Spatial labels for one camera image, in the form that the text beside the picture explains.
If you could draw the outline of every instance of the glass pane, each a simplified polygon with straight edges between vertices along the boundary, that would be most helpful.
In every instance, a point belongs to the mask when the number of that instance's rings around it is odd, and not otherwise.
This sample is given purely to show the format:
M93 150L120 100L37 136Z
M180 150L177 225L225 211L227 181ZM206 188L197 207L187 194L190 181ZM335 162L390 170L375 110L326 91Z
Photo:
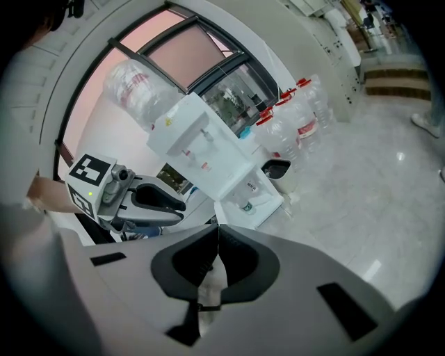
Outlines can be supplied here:
M230 57L234 53L230 49L228 49L225 44L223 44L221 41L219 41L218 38L216 38L215 36L212 36L210 33L207 33L207 35L210 36L211 40L215 43L215 45L218 46L218 48L221 50L222 54L224 54L224 56L226 58Z
M261 89L258 79L255 80L251 74L252 70L242 65L202 96L233 132L258 116L251 97L256 94L264 102L273 98L270 92Z
M176 35L149 57L185 88L225 58L199 26Z

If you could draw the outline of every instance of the label sticker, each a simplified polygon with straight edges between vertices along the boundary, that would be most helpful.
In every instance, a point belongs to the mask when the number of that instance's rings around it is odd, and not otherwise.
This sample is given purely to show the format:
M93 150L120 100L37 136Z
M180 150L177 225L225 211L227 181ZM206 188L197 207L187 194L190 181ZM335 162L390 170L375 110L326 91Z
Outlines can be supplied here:
M318 121L314 118L309 124L298 129L298 133L300 134L300 138L306 138L311 136L318 129Z
M70 176L92 184L93 186L99 186L109 168L109 163L85 154L71 170Z
M255 183L253 181L248 181L248 187L250 188L250 190L252 192L256 192L258 187L255 185Z

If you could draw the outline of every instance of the window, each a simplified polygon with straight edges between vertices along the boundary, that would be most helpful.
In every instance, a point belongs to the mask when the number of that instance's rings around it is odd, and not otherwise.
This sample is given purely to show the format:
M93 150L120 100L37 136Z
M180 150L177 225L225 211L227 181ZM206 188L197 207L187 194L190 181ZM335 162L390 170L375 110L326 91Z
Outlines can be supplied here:
M243 64L226 75L205 94L202 99L219 115L234 133L241 132L259 118L259 112L252 100L257 95L261 101L271 103L272 92L248 64Z
M225 58L198 25L168 40L149 57L185 88Z
M156 177L163 181L165 184L171 186L177 192L183 191L183 188L188 183L187 179L182 177L167 163L162 167L162 170Z

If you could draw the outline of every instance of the tiled floor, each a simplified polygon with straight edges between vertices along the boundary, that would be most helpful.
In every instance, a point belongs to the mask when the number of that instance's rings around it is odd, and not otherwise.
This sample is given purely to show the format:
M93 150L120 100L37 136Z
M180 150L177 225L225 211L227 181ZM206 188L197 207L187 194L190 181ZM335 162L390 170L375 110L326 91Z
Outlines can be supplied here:
M445 138L410 122L428 102L363 96L324 137L287 201L260 228L319 248L399 308L430 285L445 225Z

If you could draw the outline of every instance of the person's hand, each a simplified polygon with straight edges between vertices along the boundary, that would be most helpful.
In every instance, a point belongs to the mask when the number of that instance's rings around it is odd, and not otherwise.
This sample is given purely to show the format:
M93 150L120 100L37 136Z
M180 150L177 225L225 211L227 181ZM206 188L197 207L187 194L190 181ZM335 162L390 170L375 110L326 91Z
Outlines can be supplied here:
M65 185L49 178L36 175L28 191L28 198L35 207L42 210L82 213L82 210L71 202Z

